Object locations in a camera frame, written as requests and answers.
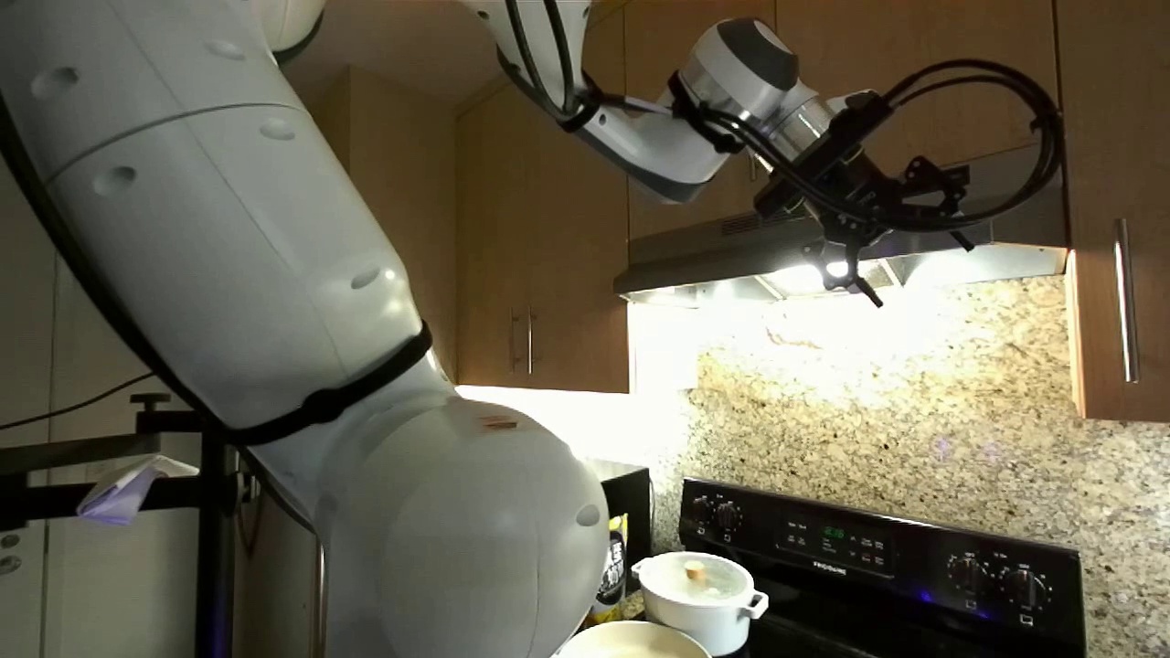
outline wooden cabinet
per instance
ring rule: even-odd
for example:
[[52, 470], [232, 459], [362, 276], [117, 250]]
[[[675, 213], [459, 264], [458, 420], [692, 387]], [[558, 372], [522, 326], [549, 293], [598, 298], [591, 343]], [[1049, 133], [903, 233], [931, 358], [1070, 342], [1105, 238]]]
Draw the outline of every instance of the wooden cabinet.
[[[1056, 93], [1056, 43], [1049, 0], [627, 0], [627, 93], [666, 88], [706, 27], [730, 16], [764, 18], [800, 59], [800, 82], [822, 99], [859, 88], [884, 93], [900, 77], [938, 59], [995, 59], [1025, 70]], [[968, 160], [975, 154], [1021, 148], [1028, 111], [996, 88], [957, 88], [920, 99], [875, 133], [867, 154], [889, 174], [903, 174], [912, 154], [931, 160]], [[631, 233], [656, 233], [686, 225], [752, 213], [764, 174], [733, 159], [693, 206], [656, 206], [627, 193]]]
[[[620, 18], [588, 30], [620, 82]], [[459, 113], [459, 383], [626, 390], [626, 181], [511, 83]]]
[[437, 361], [458, 369], [454, 107], [348, 70], [313, 107], [335, 160], [396, 242]]
[[1084, 419], [1170, 420], [1170, 3], [1101, 10], [1093, 0], [1056, 0], [1056, 27], [1077, 405]]

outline white pot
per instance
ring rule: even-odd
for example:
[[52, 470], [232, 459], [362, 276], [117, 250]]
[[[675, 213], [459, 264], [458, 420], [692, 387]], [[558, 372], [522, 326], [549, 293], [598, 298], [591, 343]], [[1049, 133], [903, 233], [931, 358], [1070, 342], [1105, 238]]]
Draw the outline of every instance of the white pot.
[[666, 624], [605, 623], [576, 632], [552, 658], [709, 658], [709, 650]]
[[766, 612], [752, 574], [709, 553], [661, 553], [631, 568], [648, 618], [693, 635], [709, 654], [733, 654]]

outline stove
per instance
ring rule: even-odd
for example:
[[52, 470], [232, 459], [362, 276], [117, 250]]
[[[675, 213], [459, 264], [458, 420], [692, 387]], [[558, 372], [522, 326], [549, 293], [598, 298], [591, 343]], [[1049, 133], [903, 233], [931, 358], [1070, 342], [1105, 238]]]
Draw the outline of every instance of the stove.
[[1084, 658], [1081, 571], [1059, 544], [697, 481], [680, 542], [772, 598], [733, 658]]

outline granite backsplash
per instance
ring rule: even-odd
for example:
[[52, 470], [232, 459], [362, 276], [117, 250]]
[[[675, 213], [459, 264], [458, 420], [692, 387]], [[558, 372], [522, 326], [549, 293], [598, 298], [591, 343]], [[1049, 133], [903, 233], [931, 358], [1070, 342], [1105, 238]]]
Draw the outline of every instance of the granite backsplash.
[[653, 445], [656, 542], [680, 481], [720, 481], [1070, 544], [1089, 654], [1170, 658], [1170, 427], [1077, 420], [1064, 282], [884, 298], [635, 305], [639, 394], [693, 369]]

